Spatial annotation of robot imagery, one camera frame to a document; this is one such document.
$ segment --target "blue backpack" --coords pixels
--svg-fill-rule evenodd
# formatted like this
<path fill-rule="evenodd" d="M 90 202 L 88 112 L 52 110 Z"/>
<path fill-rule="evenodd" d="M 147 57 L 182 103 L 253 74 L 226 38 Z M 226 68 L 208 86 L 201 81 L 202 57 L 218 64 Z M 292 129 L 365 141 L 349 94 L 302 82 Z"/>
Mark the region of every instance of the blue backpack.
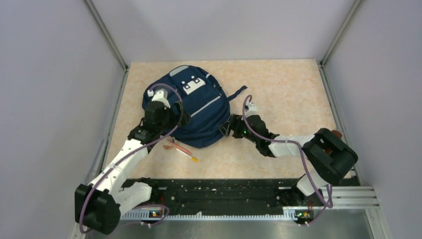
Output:
<path fill-rule="evenodd" d="M 176 89 L 182 97 L 184 110 L 191 116 L 189 123 L 177 128 L 171 136 L 196 148 L 207 147 L 224 136 L 219 127 L 230 118 L 229 101 L 247 88 L 242 86 L 227 97 L 214 76 L 200 67 L 187 65 L 173 69 L 147 89 L 157 83 L 164 83 Z M 178 98 L 174 92 L 166 90 L 167 100 L 173 106 Z M 145 109 L 151 100 L 152 97 L 145 91 L 142 108 Z"/>

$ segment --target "gray floor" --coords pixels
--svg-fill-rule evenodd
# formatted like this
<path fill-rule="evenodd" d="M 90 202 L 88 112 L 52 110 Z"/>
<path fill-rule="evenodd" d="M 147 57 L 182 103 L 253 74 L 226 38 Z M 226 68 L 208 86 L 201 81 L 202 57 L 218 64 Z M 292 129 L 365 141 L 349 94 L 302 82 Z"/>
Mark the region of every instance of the gray floor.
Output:
<path fill-rule="evenodd" d="M 152 229 L 129 225 L 111 235 L 88 239 L 372 239 L 365 212 L 327 211 L 311 227 L 292 227 L 271 221 L 166 221 Z"/>

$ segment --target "backpack strap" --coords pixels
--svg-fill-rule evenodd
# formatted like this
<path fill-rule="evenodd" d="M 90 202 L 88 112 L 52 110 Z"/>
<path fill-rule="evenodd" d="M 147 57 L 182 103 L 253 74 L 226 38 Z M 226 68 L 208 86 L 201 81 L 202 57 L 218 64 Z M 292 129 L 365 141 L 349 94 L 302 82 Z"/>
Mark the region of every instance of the backpack strap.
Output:
<path fill-rule="evenodd" d="M 236 96 L 238 96 L 240 93 L 242 93 L 242 91 L 244 91 L 244 90 L 246 90 L 246 89 L 248 89 L 248 88 L 247 88 L 247 86 L 242 86 L 242 87 L 240 87 L 240 89 L 239 89 L 239 90 L 237 90 L 236 92 L 234 92 L 234 94 L 233 94 L 233 95 L 231 95 L 231 96 L 227 97 L 228 101 L 233 100 L 234 98 L 236 98 Z"/>

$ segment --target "wooden table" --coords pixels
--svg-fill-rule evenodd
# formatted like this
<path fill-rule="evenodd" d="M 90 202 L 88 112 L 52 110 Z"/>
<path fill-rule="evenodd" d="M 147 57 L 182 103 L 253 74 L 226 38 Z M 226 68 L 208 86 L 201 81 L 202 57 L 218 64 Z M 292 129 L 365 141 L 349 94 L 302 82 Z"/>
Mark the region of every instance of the wooden table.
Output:
<path fill-rule="evenodd" d="M 132 63 L 119 108 L 107 163 L 117 155 L 131 129 L 144 115 L 141 107 L 146 87 L 183 65 L 199 66 L 220 82 L 227 95 L 241 86 L 247 90 L 230 102 L 231 112 L 241 114 L 245 97 L 253 96 L 268 129 L 282 135 L 313 134 L 321 127 L 335 128 L 334 119 L 315 59 L 232 60 Z M 224 137 L 203 149 L 186 146 L 197 163 L 158 143 L 132 171 L 132 178 L 296 178 L 304 174 L 295 157 L 262 156 L 246 139 Z"/>

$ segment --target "white wall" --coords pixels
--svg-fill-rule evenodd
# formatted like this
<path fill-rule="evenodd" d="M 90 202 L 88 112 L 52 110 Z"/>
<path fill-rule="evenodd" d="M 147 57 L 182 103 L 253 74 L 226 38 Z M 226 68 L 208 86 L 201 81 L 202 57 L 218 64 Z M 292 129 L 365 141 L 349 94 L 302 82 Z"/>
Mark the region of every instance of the white wall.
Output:
<path fill-rule="evenodd" d="M 393 238 L 421 238 L 422 1 L 366 1 L 327 68 Z"/>
<path fill-rule="evenodd" d="M 354 0 L 94 0 L 127 62 L 322 59 Z"/>
<path fill-rule="evenodd" d="M 122 79 L 81 0 L 0 3 L 0 238 L 62 239 Z"/>

